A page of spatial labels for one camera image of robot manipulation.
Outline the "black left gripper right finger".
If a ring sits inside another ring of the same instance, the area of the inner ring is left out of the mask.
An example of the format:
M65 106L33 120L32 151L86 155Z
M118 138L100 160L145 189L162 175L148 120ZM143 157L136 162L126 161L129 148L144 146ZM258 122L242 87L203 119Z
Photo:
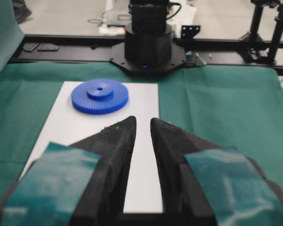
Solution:
M165 213L182 226L215 226L215 214L184 155L220 146L153 118L150 132Z

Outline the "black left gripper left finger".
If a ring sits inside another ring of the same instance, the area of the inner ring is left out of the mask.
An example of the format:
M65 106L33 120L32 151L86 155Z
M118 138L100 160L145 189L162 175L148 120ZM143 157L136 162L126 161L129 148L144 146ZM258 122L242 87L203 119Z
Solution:
M5 195L2 226L97 226L123 211L136 135L133 116L87 139L49 143Z

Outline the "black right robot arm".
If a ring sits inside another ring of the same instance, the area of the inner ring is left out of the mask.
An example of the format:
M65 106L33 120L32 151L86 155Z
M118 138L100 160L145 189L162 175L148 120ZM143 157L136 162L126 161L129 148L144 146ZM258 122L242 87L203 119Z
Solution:
M172 28L166 24L168 0L131 0L125 58L143 68L159 68L172 56Z

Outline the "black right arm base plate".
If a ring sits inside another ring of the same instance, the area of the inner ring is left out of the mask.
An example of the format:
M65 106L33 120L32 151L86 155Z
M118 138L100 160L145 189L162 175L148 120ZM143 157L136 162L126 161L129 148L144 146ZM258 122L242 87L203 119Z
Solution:
M122 42L111 48L110 63L131 74L160 76L185 66L186 55L184 48L172 44L171 58L166 63L156 67L146 61L134 63L125 57L125 43Z

